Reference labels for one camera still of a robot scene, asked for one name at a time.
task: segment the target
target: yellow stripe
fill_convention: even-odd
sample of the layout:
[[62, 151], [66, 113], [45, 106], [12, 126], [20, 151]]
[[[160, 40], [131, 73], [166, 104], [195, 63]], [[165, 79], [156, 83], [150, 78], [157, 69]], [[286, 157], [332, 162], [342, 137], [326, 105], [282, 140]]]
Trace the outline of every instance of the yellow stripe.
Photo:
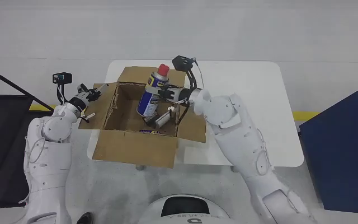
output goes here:
[[292, 111], [293, 119], [297, 122], [305, 122], [319, 114], [315, 111]]
[[[30, 110], [42, 110], [42, 111], [48, 111], [48, 109], [44, 106], [41, 105], [37, 105], [37, 104], [33, 104], [30, 107]], [[315, 112], [315, 111], [293, 111], [293, 118], [295, 121], [297, 122], [305, 122], [309, 119], [311, 119], [312, 117], [316, 116], [317, 114], [319, 114], [319, 112]]]
[[47, 109], [46, 107], [42, 106], [42, 105], [38, 105], [38, 104], [32, 104], [30, 106], [30, 110], [41, 110], [41, 111], [49, 111], [49, 109]]

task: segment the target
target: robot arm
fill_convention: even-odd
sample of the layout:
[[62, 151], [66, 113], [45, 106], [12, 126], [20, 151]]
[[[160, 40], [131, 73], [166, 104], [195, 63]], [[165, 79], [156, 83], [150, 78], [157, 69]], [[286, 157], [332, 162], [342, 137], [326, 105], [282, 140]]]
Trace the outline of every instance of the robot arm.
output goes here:
[[261, 132], [238, 95], [211, 97], [207, 90], [197, 89], [189, 102], [196, 115], [204, 116], [224, 156], [243, 176], [251, 203], [265, 223], [316, 223], [297, 194], [272, 172]]
[[71, 126], [106, 87], [88, 90], [81, 84], [72, 99], [63, 97], [64, 104], [57, 106], [52, 116], [31, 121], [23, 163], [29, 185], [24, 224], [72, 223], [65, 207], [65, 184], [72, 162]]

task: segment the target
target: wd-40 can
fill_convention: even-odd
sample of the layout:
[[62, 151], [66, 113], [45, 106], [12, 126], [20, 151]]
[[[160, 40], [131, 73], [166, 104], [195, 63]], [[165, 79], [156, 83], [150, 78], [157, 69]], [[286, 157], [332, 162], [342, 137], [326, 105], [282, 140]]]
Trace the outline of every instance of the wd-40 can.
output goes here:
[[[169, 67], [165, 64], [161, 64], [158, 68], [158, 72], [153, 72], [148, 80], [147, 85], [153, 87], [161, 87], [168, 83], [167, 77]], [[145, 92], [139, 101], [137, 112], [141, 116], [152, 116], [158, 107], [159, 96]]]

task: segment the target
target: open cardboard box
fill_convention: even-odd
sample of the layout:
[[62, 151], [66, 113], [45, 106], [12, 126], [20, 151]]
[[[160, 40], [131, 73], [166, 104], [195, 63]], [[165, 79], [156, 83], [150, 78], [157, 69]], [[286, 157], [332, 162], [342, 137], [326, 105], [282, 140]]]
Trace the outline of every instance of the open cardboard box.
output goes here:
[[[109, 83], [107, 91], [86, 110], [96, 115], [86, 123], [81, 120], [79, 129], [100, 129], [93, 154], [94, 160], [126, 162], [173, 168], [179, 138], [205, 142], [206, 122], [189, 109], [182, 122], [171, 120], [160, 129], [145, 124], [136, 112], [150, 74], [158, 68], [125, 67], [116, 83]], [[170, 84], [184, 86], [185, 73], [170, 70]], [[157, 112], [162, 115], [170, 103], [160, 102]], [[176, 119], [183, 113], [180, 107]], [[158, 130], [161, 134], [142, 133], [140, 130]]]

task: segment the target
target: can label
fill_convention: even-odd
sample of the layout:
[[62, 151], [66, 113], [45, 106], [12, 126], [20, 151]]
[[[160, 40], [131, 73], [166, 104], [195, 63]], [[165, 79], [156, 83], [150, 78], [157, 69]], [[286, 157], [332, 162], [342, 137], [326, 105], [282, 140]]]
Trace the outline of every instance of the can label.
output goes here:
[[[164, 86], [168, 81], [163, 81], [158, 78], [155, 78], [153, 74], [150, 75], [148, 79], [148, 86], [160, 87]], [[139, 101], [137, 112], [141, 116], [152, 116], [158, 107], [159, 96], [145, 92], [142, 98]]]
[[160, 134], [158, 130], [139, 130], [142, 133], [150, 133], [150, 134]]

